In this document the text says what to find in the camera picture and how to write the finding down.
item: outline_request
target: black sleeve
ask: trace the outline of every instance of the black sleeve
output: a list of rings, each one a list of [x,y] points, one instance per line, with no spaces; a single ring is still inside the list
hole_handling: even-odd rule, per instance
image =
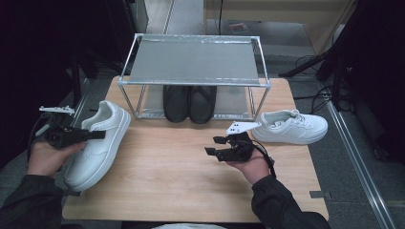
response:
[[[322,215],[302,212],[292,193],[276,178],[267,176],[257,181],[252,190],[253,213],[271,229],[329,229]]]
[[[25,175],[0,209],[0,228],[60,228],[62,196],[53,178]]]

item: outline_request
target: person's left hand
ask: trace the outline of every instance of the person's left hand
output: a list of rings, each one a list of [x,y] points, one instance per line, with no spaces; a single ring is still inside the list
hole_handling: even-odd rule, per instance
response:
[[[71,155],[84,148],[85,142],[73,144],[63,149],[55,149],[48,142],[37,142],[32,147],[27,175],[55,178],[57,170],[68,162]]]

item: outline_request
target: table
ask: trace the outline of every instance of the table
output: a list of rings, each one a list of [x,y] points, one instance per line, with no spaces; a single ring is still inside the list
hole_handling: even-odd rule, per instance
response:
[[[271,79],[263,111],[294,109],[285,79]],[[140,85],[127,89],[139,97]],[[106,99],[129,111],[112,81]],[[221,149],[212,137],[226,136],[231,120],[206,124],[172,123],[166,119],[133,119],[122,139],[117,157],[104,178],[80,197],[68,197],[65,219],[111,219],[188,222],[258,222],[252,213],[251,185],[241,172],[208,156],[204,147]],[[329,218],[325,201],[311,198],[319,191],[308,146],[265,143],[275,159],[281,182],[305,211]]]
[[[320,54],[354,7],[354,0],[224,0],[222,19],[303,24],[315,53]],[[220,18],[220,8],[220,0],[204,0],[204,31],[207,19]]]

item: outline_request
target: floor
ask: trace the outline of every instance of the floor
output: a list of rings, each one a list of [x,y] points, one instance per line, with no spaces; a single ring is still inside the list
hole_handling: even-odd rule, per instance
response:
[[[203,34],[203,0],[146,0],[150,18],[147,32],[169,34]],[[244,22],[247,31],[238,35],[260,35],[264,44],[267,70],[270,77],[287,72],[313,56],[313,50],[302,25]],[[218,21],[208,21],[207,34],[218,34]],[[233,34],[223,22],[222,34]],[[294,97],[311,96],[331,79],[319,82],[314,77],[318,66],[288,78]],[[84,99],[80,115],[73,123],[79,123],[94,114],[98,101],[108,90],[116,72],[98,65],[100,74],[96,80],[84,79]],[[69,98],[62,102],[69,104]],[[311,112],[310,99],[296,99],[297,109]],[[330,213],[330,227],[340,228],[405,228],[405,167],[400,163],[386,163],[375,159],[373,147],[354,113],[338,113],[328,103],[315,115],[329,122],[329,131],[320,141],[310,144],[309,150],[318,175],[321,189]],[[12,192],[24,175],[25,154],[21,154],[0,173],[0,202]],[[56,183],[64,187],[62,171]],[[86,228],[120,228],[119,221],[64,220],[79,222]]]

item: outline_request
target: shoelace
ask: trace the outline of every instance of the shoelace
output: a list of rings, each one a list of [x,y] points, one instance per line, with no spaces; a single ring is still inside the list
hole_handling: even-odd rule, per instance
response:
[[[302,126],[302,127],[309,127],[310,123],[307,121],[307,119],[300,114],[298,110],[292,110],[291,111],[291,116],[294,117],[294,120],[292,120],[292,123],[297,125],[297,126]]]

